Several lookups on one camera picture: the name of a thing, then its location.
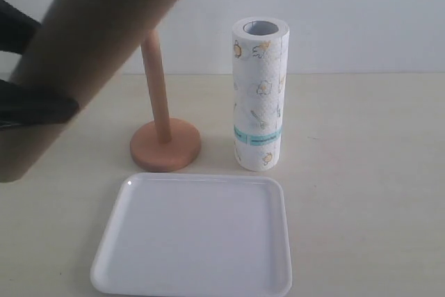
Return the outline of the brown cardboard tube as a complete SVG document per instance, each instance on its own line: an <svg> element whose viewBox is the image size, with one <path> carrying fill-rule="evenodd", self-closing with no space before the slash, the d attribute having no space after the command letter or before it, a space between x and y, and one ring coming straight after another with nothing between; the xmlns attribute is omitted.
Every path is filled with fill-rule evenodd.
<svg viewBox="0 0 445 297"><path fill-rule="evenodd" d="M10 78L75 99L79 111L178 0L53 0ZM22 178L68 122L1 129L1 181Z"/></svg>

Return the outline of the printed white paper towel roll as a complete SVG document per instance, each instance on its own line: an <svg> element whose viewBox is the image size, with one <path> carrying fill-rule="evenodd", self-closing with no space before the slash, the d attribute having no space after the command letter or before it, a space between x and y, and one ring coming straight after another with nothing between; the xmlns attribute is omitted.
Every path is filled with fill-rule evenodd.
<svg viewBox="0 0 445 297"><path fill-rule="evenodd" d="M280 158L290 29L271 17L232 28L234 152L245 169L262 172Z"/></svg>

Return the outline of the wooden paper towel holder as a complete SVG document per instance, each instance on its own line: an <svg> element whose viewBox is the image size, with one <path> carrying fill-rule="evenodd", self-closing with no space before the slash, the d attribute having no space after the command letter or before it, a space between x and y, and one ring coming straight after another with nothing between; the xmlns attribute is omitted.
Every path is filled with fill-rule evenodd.
<svg viewBox="0 0 445 297"><path fill-rule="evenodd" d="M202 147L201 136L193 124L170 117L157 31L150 31L140 47L153 121L141 126L132 136L131 158L149 172L179 170L197 158Z"/></svg>

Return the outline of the white plastic tray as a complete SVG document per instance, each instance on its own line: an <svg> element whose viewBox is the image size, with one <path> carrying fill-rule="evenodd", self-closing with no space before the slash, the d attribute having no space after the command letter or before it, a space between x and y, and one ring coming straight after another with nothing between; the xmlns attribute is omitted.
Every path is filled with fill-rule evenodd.
<svg viewBox="0 0 445 297"><path fill-rule="evenodd" d="M268 177L138 173L123 181L90 270L130 296L285 296L284 193Z"/></svg>

